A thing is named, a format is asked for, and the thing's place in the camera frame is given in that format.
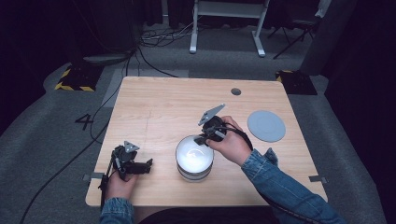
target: wooden table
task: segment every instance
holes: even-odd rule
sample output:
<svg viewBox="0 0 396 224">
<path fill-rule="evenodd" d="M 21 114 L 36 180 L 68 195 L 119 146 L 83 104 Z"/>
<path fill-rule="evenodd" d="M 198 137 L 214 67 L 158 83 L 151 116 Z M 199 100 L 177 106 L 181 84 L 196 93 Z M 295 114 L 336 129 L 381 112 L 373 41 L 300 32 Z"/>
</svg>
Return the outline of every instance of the wooden table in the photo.
<svg viewBox="0 0 396 224">
<path fill-rule="evenodd" d="M 232 88 L 242 94 L 232 95 Z M 218 152 L 210 175 L 201 183 L 186 182 L 177 170 L 177 144 L 201 133 L 198 121 L 203 113 L 222 103 L 226 106 L 218 116 L 231 115 L 255 148 L 264 153 L 272 147 L 281 170 L 327 201 L 322 184 L 309 180 L 318 173 L 288 96 L 276 81 L 126 77 L 94 171 L 105 173 L 111 151 L 127 140 L 140 147 L 135 161 L 153 159 L 150 174 L 139 177 L 131 198 L 134 206 L 266 205 L 240 167 Z M 248 116 L 257 110 L 272 111 L 283 119 L 286 135 L 280 141 L 263 142 L 248 131 Z M 88 205 L 100 205 L 99 185 L 99 179 L 92 180 Z"/>
</svg>

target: person's right hand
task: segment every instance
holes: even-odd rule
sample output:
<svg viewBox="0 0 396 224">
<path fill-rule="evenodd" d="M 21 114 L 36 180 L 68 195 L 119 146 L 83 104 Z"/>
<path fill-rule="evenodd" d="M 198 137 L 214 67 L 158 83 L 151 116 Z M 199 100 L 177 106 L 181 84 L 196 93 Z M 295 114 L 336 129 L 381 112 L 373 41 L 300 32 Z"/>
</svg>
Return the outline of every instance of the person's right hand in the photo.
<svg viewBox="0 0 396 224">
<path fill-rule="evenodd" d="M 235 128 L 243 131 L 241 127 L 233 120 L 232 117 L 226 116 L 221 118 L 223 122 L 232 124 Z M 228 128 L 234 128 L 232 125 L 227 124 Z M 245 160 L 251 153 L 248 144 L 244 138 L 233 131 L 227 131 L 225 138 L 221 142 L 216 142 L 210 139 L 206 140 L 209 147 L 220 152 L 227 160 L 235 162 L 239 166 L 244 164 Z"/>
</svg>

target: round coaster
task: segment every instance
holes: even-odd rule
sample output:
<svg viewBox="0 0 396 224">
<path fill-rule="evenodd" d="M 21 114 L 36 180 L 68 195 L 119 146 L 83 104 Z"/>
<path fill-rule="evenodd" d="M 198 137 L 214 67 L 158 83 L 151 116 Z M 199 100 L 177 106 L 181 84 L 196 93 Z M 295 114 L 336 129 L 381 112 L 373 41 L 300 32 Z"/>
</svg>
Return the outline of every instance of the round coaster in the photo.
<svg viewBox="0 0 396 224">
<path fill-rule="evenodd" d="M 276 142 L 285 136 L 283 120 L 270 111 L 258 110 L 247 119 L 247 126 L 254 136 L 265 142 Z"/>
</svg>

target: silver pot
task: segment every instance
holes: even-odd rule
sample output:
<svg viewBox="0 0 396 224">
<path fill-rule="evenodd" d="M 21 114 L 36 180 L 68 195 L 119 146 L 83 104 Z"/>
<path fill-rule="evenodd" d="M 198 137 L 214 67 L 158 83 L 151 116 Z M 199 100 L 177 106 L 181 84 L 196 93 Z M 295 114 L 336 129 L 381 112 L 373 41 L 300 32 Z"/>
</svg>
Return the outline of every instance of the silver pot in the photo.
<svg viewBox="0 0 396 224">
<path fill-rule="evenodd" d="M 203 181 L 210 173 L 213 164 L 213 149 L 205 144 L 199 146 L 194 139 L 198 135 L 191 135 L 177 145 L 177 169 L 182 177 L 189 182 Z"/>
</svg>

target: denim jacket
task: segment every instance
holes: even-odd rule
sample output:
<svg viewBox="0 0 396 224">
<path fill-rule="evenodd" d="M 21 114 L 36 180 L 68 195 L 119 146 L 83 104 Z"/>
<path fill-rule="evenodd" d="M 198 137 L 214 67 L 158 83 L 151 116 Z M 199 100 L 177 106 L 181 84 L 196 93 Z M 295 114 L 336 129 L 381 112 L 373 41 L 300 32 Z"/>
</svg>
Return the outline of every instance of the denim jacket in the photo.
<svg viewBox="0 0 396 224">
<path fill-rule="evenodd" d="M 316 223 L 346 223 L 319 195 L 279 170 L 276 154 L 271 148 L 264 155 L 254 149 L 241 168 L 260 194 L 281 207 Z M 280 223 L 304 223 L 276 208 L 274 214 Z M 102 224 L 134 223 L 134 209 L 125 199 L 109 199 L 100 221 Z"/>
</svg>

